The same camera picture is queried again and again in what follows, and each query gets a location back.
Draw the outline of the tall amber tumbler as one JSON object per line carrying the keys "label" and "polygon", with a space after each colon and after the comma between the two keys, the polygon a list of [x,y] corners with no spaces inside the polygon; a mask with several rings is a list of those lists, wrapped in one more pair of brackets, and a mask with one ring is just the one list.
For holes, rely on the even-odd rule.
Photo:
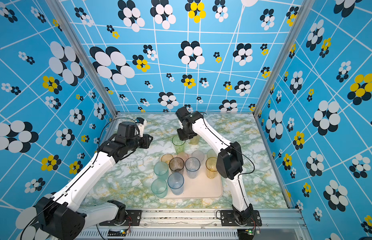
{"label": "tall amber tumbler", "polygon": [[218,175],[217,158],[211,157],[206,161],[206,175],[209,179],[214,179]]}

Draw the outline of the short clear frosted cup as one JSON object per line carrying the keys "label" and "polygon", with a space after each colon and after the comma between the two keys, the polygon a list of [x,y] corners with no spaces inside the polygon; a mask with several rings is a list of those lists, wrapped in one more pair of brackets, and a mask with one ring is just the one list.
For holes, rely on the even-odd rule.
{"label": "short clear frosted cup", "polygon": [[205,159],[205,154],[200,150],[196,150],[192,153],[192,157],[197,158],[202,163]]}

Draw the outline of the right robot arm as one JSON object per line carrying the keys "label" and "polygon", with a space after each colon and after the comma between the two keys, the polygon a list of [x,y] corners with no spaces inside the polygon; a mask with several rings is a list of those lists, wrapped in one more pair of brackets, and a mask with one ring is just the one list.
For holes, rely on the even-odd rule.
{"label": "right robot arm", "polygon": [[243,226],[250,220],[255,220],[257,217],[254,216],[254,208],[247,197],[243,183],[244,155],[241,145],[220,135],[198,111],[190,113],[186,107],[181,107],[175,114],[180,123],[177,134],[181,141],[200,136],[217,154],[216,168],[218,173],[228,181],[237,223]]}

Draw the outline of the tall light blue faceted tumbler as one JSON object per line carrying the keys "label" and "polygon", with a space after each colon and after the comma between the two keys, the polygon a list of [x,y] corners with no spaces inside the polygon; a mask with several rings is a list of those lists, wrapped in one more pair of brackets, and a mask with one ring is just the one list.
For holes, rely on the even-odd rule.
{"label": "tall light blue faceted tumbler", "polygon": [[198,176],[200,168],[201,162],[198,158],[190,157],[185,162],[185,169],[190,179],[195,179]]}

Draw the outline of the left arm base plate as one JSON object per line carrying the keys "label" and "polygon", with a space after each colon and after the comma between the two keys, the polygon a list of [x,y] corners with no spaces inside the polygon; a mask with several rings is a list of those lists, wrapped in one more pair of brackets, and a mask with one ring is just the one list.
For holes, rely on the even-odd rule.
{"label": "left arm base plate", "polygon": [[112,220],[112,221],[105,221],[100,223],[100,226],[139,226],[140,225],[140,220],[141,220],[141,215],[142,215],[142,210],[126,210],[125,211],[126,218],[123,222],[119,222],[117,220]]}

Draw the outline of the tall green tumbler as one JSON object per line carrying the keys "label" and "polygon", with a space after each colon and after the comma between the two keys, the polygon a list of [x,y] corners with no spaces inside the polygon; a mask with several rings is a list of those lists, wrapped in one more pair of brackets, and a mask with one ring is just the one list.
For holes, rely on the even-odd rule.
{"label": "tall green tumbler", "polygon": [[180,140],[178,135],[174,135],[171,141],[177,154],[184,152],[186,141]]}

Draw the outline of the tall teal tumbler front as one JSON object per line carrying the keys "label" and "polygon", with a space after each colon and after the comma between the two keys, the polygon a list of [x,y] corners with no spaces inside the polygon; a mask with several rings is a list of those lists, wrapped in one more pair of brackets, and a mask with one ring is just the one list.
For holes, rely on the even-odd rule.
{"label": "tall teal tumbler front", "polygon": [[154,165],[153,171],[158,179],[167,180],[169,176],[169,168],[166,162],[158,162]]}

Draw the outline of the short yellow cup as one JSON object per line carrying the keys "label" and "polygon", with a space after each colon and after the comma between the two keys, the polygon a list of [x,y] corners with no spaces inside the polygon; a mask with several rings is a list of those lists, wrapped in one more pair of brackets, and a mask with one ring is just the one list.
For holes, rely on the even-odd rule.
{"label": "short yellow cup", "polygon": [[170,161],[174,158],[172,154],[164,154],[161,158],[160,161],[166,163],[169,165]]}

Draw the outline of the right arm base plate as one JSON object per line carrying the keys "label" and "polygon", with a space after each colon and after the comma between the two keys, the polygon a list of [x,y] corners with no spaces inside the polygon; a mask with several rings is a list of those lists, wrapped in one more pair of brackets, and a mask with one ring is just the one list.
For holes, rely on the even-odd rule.
{"label": "right arm base plate", "polygon": [[220,210],[220,216],[223,227],[261,227],[263,225],[260,212],[253,210],[250,212],[239,213],[234,210]]}

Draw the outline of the tall yellow-olive tumbler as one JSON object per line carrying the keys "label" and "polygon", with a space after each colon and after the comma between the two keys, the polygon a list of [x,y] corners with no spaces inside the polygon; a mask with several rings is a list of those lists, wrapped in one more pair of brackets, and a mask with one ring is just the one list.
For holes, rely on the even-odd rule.
{"label": "tall yellow-olive tumbler", "polygon": [[200,139],[201,137],[199,135],[193,137],[192,139],[190,139],[190,144],[191,145],[198,145],[199,142],[200,142]]}

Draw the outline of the tall grey tumbler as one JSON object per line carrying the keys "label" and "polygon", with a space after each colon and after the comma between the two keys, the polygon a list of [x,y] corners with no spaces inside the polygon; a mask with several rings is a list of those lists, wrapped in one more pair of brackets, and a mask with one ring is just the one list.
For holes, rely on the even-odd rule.
{"label": "tall grey tumbler", "polygon": [[181,175],[184,172],[184,160],[179,157],[175,157],[169,162],[169,169],[172,173],[180,173]]}

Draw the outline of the short pink textured cup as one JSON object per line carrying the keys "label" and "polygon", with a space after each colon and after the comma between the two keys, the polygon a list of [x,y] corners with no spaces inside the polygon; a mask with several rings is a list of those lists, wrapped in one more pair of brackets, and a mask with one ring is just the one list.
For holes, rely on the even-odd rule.
{"label": "short pink textured cup", "polygon": [[177,154],[177,157],[183,159],[183,161],[186,162],[187,159],[189,158],[189,155],[185,152],[181,152],[181,153]]}

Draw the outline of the tall frosted blue tumbler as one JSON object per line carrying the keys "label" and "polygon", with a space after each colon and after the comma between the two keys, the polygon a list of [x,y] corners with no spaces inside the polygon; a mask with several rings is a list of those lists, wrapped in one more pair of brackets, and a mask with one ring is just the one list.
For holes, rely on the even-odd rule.
{"label": "tall frosted blue tumbler", "polygon": [[183,193],[184,177],[179,172],[172,173],[167,179],[167,184],[172,193],[179,196]]}

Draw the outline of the tall teal tumbler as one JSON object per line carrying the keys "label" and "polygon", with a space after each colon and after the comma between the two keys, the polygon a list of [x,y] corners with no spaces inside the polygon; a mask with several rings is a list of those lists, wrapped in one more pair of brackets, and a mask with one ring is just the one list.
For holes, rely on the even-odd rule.
{"label": "tall teal tumbler", "polygon": [[153,171],[158,179],[167,180],[169,176],[169,168],[166,162],[158,162],[154,165]]}
{"label": "tall teal tumbler", "polygon": [[168,192],[167,182],[163,179],[156,179],[151,184],[151,190],[158,198],[165,198]]}

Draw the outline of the short green cup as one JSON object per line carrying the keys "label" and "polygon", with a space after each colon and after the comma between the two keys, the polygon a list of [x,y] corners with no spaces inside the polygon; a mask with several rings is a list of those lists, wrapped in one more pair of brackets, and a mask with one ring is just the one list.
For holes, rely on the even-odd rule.
{"label": "short green cup", "polygon": [[217,153],[213,150],[213,149],[210,149],[210,150],[208,150],[208,152],[207,152],[207,158],[209,159],[209,158],[217,158]]}

